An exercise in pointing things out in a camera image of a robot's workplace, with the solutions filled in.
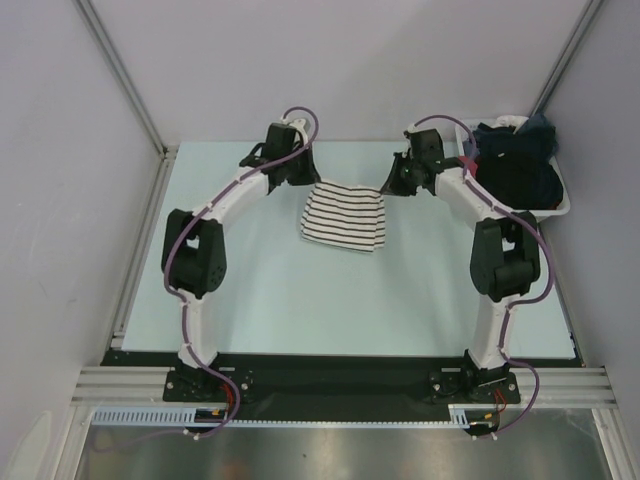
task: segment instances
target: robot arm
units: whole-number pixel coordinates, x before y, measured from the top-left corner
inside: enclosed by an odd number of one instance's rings
[[[215,291],[220,287],[227,271],[224,232],[256,201],[269,195],[284,180],[290,185],[309,185],[318,179],[313,165],[311,148],[302,151],[291,161],[248,175],[255,168],[285,157],[308,143],[306,120],[273,123],[267,139],[259,143],[240,162],[233,181],[235,188],[224,195],[205,213],[180,245],[169,272],[169,284],[186,298],[186,328],[190,346],[196,356],[210,365],[218,354],[213,308]],[[167,219],[162,255],[165,270],[169,252],[185,227],[194,219],[194,212],[174,210]],[[183,345],[178,353],[186,365],[198,368],[193,356]]]
[[[504,319],[508,306],[528,293],[540,277],[538,244],[522,225],[498,213],[509,211],[508,207],[497,201],[492,207],[465,184],[462,163],[457,158],[445,158],[436,130],[405,132],[405,136],[409,147],[395,154],[383,192],[412,196],[418,187],[425,188],[474,230],[470,273],[480,293],[480,307],[464,368],[474,387],[501,381],[508,374],[505,355],[513,324]],[[480,185],[474,185],[474,189],[492,198]],[[537,227],[530,212],[516,215]]]

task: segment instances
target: aluminum frame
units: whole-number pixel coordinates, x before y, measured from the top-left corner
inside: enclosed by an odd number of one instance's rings
[[[133,301],[138,291],[140,277],[142,276],[144,263],[153,238],[153,231],[160,216],[160,208],[162,207],[162,201],[169,185],[171,171],[177,155],[178,147],[168,147],[167,153],[163,156],[162,162],[158,167],[151,193],[144,209],[144,215],[140,222],[140,230],[129,261],[129,267],[118,295],[118,304],[112,318],[112,328],[105,350],[109,348],[119,349],[122,346],[131,309],[133,308]]]
[[[165,403],[162,400],[169,367],[87,367],[80,373],[72,406],[200,406],[222,408],[221,403]],[[527,405],[534,378],[515,368],[522,403]],[[540,368],[540,393],[534,408],[615,409],[615,396],[604,368]],[[477,404],[455,404],[459,409],[483,409]]]
[[[594,410],[593,417],[613,480],[640,478],[640,469],[620,410]]]
[[[47,480],[73,480],[80,466],[82,452],[91,427],[93,407],[71,407],[61,438],[58,459],[42,478]]]
[[[118,53],[118,50],[113,44],[107,29],[104,26],[104,23],[100,19],[96,8],[94,7],[91,0],[73,0],[73,3],[76,5],[78,9],[78,13],[84,20],[89,33],[96,41],[96,45],[102,54],[109,70],[113,73],[116,82],[122,89],[122,93],[124,94],[127,102],[131,105],[133,109],[133,113],[140,122],[147,138],[158,152],[158,155],[163,156],[166,152],[166,147],[160,138],[160,134],[158,133],[158,129],[153,123],[153,119],[149,112],[147,111],[147,107],[142,101],[142,97],[138,92],[133,80],[131,80],[131,76]]]
[[[560,85],[564,74],[584,43],[587,34],[595,23],[598,14],[606,2],[607,0],[589,0],[585,5],[582,13],[580,14],[580,18],[578,18],[578,21],[573,27],[571,35],[569,35],[567,43],[562,49],[556,63],[553,65],[551,73],[547,77],[547,81],[545,82],[533,109],[531,110],[531,115],[534,113],[544,112],[547,105],[549,105],[551,97],[558,88],[558,85]]]

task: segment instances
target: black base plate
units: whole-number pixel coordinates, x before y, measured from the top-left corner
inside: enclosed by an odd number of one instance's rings
[[[449,420],[448,404],[493,409],[500,388],[508,403],[520,396],[515,376],[485,390],[453,392],[462,358],[334,357],[220,354],[212,367],[240,388],[237,419],[293,422],[429,422]],[[177,366],[164,401],[224,402],[221,382]],[[439,382],[436,392],[434,385]],[[515,385],[510,390],[508,385]]]

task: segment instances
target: dark clothing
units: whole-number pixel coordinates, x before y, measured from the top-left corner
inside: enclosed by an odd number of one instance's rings
[[[552,210],[564,195],[549,163],[518,152],[480,158],[476,180],[497,200],[518,210]]]
[[[548,162],[558,150],[556,127],[541,113],[527,120],[513,133],[514,127],[491,128],[484,123],[473,132],[481,157],[518,152],[535,160]]]

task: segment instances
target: light blue table surface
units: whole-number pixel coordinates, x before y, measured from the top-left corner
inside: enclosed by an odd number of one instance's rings
[[[178,302],[162,285],[167,215],[191,210],[232,178],[253,146],[183,143],[171,173],[129,319],[123,350],[177,351]],[[320,174],[381,186],[398,142],[318,142]],[[453,145],[447,144],[449,154]],[[302,240],[311,187],[283,185],[226,230],[228,272],[215,322],[223,352],[459,356],[471,345],[478,294],[469,277],[473,232],[428,192],[385,197],[387,243],[372,254]],[[544,288],[547,267],[530,295]],[[520,307],[511,354],[572,358],[557,293]]]

